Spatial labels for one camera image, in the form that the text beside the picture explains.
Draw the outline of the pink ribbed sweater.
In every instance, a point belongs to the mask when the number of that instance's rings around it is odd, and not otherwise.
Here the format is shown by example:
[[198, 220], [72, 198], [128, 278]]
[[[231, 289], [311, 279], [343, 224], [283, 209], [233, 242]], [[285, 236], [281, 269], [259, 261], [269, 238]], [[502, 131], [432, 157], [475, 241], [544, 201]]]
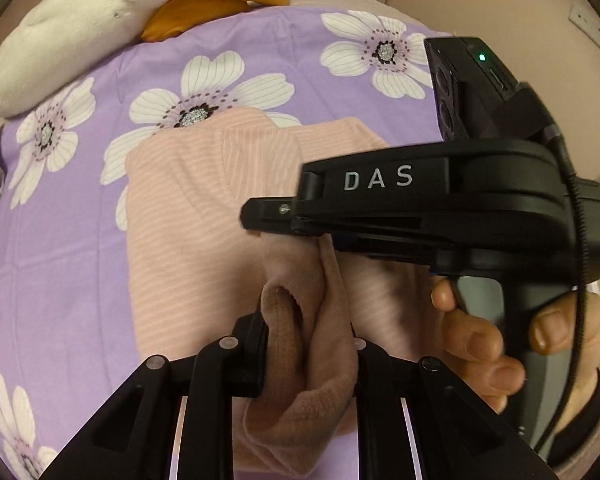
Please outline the pink ribbed sweater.
[[190, 356], [253, 311], [268, 324], [264, 390], [233, 415], [241, 471], [314, 476], [329, 443], [354, 430], [355, 337], [409, 360], [441, 347], [427, 269], [239, 222], [251, 197], [294, 194], [305, 162], [384, 145], [355, 118], [280, 128], [242, 108], [161, 131], [126, 160], [140, 354]]

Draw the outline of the purple floral bed sheet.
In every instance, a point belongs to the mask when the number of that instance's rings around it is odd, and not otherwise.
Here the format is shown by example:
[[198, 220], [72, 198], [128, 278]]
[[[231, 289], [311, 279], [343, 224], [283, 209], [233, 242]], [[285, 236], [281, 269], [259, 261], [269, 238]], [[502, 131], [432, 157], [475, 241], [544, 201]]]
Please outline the purple floral bed sheet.
[[242, 108], [280, 128], [355, 118], [385, 145], [436, 142], [429, 36], [423, 24], [364, 11], [263, 9], [126, 49], [4, 125], [0, 462], [9, 477], [38, 478], [147, 358], [126, 242], [134, 148]]

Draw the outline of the white orange goose plush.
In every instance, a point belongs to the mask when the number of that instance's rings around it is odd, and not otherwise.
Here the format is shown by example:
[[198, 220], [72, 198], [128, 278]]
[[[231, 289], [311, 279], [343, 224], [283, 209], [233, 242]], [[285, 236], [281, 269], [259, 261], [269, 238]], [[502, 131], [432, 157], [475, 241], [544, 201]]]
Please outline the white orange goose plush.
[[136, 40], [290, 0], [42, 0], [0, 45], [0, 116], [17, 116]]

